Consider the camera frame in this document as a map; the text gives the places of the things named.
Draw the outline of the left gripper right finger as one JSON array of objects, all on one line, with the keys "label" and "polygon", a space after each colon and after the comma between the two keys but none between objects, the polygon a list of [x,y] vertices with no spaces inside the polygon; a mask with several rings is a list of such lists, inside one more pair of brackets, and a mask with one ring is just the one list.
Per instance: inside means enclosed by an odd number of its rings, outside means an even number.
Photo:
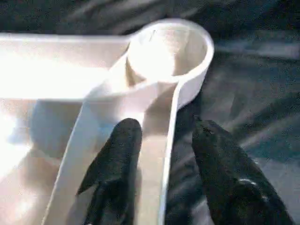
[{"label": "left gripper right finger", "polygon": [[260,167],[229,132],[196,117],[192,148],[214,224],[294,224]]}]

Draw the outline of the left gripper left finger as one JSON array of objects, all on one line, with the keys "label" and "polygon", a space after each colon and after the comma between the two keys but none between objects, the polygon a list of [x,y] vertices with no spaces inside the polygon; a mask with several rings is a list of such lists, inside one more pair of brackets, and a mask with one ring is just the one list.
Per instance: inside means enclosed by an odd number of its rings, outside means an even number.
[{"label": "left gripper left finger", "polygon": [[126,118],[90,164],[77,191],[80,195],[95,186],[85,225],[132,225],[135,216],[135,179],[142,143],[136,119]]}]

